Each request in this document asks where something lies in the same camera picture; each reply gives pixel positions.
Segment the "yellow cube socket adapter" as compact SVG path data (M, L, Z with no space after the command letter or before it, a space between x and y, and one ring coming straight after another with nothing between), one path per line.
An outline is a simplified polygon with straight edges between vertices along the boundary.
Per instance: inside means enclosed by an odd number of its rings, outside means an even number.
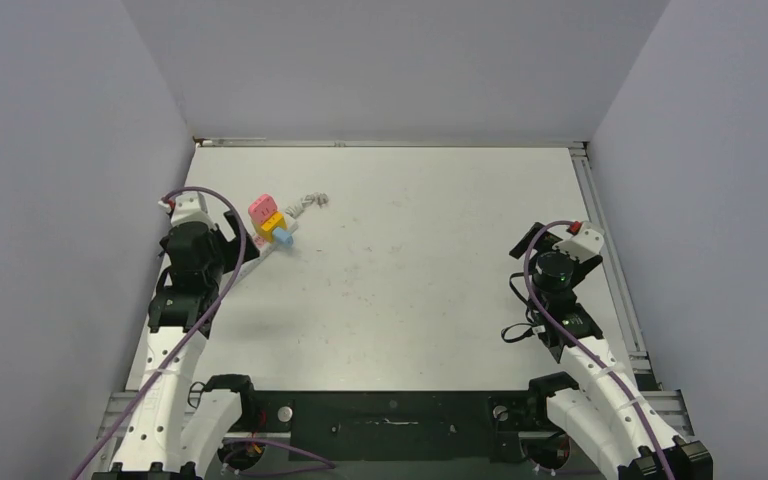
M277 212L264 224L254 225L254 227L257 234L268 243L273 243L272 231L276 227L282 227L289 231L285 216L281 212Z

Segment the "light blue plug adapter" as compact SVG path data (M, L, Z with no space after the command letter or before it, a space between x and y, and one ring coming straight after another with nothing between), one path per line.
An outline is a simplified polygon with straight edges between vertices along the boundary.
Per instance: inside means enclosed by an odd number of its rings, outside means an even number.
M294 245L292 233L285 228L276 227L272 231L273 243L283 247L290 248Z

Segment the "pink extension socket plug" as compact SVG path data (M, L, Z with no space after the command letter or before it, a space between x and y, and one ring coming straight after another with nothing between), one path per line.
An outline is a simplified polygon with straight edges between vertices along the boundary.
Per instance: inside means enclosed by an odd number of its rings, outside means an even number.
M248 207L248 214L254 225L264 224L278 211L277 203L269 194L260 195Z

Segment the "white power strip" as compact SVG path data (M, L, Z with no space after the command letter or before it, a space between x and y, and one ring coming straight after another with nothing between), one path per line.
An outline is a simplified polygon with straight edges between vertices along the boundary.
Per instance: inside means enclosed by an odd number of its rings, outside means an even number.
M261 263L263 263L269 255L276 251L289 251L295 242L295 232L298 230L298 222L295 219L289 219L287 221L287 240L276 242L268 242L260 236L254 236L254 246L258 249L259 256L253 260L247 260L241 266L240 272L236 279L232 282L234 286L238 285L246 276L252 273Z

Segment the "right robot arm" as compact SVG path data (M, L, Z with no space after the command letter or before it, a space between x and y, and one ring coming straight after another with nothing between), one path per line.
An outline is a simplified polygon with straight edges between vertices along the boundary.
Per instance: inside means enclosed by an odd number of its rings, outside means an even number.
M575 293L600 266L603 230L588 221L536 222L510 250L522 261L525 306L520 340L541 341L560 372L533 379L527 419L578 445L606 479L711 479L714 462L699 440L670 426L616 359L596 320Z

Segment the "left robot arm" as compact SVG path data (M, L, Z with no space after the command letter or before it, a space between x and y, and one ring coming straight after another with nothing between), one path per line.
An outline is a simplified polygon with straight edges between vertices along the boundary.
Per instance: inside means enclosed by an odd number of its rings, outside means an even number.
M148 307L145 369L135 397L112 430L125 429L109 466L95 479L201 479L232 428L256 421L251 381L218 375L205 387L208 402L185 417L190 387L221 302L243 265L260 255L234 210L224 214L227 239L203 210L171 210L160 245L169 263Z

